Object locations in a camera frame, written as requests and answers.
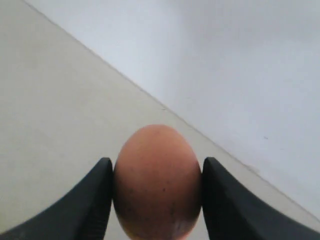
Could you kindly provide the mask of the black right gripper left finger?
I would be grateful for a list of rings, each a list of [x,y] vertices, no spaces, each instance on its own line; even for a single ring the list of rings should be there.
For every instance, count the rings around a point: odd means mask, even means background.
[[[2,240],[102,240],[113,195],[113,165],[101,158],[65,196],[1,233]]]

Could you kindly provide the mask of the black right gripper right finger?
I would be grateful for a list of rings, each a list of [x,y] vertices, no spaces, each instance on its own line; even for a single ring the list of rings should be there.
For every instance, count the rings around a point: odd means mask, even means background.
[[[318,240],[319,232],[271,207],[217,159],[202,171],[202,210],[211,240]]]

